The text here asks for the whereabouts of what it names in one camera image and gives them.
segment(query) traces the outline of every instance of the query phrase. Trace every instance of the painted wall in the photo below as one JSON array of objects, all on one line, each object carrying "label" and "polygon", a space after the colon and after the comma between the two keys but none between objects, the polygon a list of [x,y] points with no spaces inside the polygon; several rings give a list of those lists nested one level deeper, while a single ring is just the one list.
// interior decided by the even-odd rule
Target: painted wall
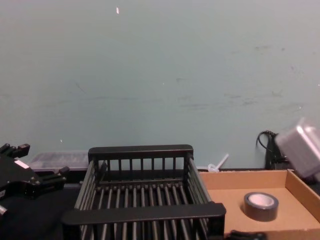
[{"label": "painted wall", "polygon": [[259,168],[320,122],[318,0],[1,0],[0,139],[40,152],[191,144]]}]

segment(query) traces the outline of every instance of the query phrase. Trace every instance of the black wire basket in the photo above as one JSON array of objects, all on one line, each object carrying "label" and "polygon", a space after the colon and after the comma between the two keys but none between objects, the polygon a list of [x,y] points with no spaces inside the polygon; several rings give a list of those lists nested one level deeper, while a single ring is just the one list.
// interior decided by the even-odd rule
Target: black wire basket
[{"label": "black wire basket", "polygon": [[226,209],[214,203],[190,145],[94,147],[65,240],[221,240]]}]

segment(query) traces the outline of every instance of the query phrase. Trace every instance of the white sticker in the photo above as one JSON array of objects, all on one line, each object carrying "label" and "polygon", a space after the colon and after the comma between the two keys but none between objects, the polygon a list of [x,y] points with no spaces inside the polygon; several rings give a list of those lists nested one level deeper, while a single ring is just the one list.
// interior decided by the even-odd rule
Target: white sticker
[{"label": "white sticker", "polygon": [[4,197],[6,194],[6,190],[0,191],[0,198]]},{"label": "white sticker", "polygon": [[17,161],[14,161],[16,164],[18,164],[20,167],[23,167],[24,169],[28,169],[29,166],[27,164],[25,164],[24,162],[20,161],[20,160],[17,160]]}]

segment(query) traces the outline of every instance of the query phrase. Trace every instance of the silver tape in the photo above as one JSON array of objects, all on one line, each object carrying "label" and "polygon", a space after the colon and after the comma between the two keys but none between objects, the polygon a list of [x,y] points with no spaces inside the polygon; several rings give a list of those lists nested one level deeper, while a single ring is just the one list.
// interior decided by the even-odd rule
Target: silver tape
[{"label": "silver tape", "polygon": [[277,218],[279,201],[264,192],[249,192],[244,196],[243,211],[249,218],[269,222]]}]

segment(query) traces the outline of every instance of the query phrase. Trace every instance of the cardboard tray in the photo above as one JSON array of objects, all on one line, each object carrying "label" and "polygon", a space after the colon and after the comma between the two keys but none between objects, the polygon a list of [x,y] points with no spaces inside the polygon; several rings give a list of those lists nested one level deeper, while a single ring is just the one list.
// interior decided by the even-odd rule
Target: cardboard tray
[{"label": "cardboard tray", "polygon": [[[265,232],[269,240],[320,240],[320,197],[290,170],[201,172],[211,199],[226,208],[224,232]],[[279,201],[277,218],[255,221],[244,196],[264,192]]]}]

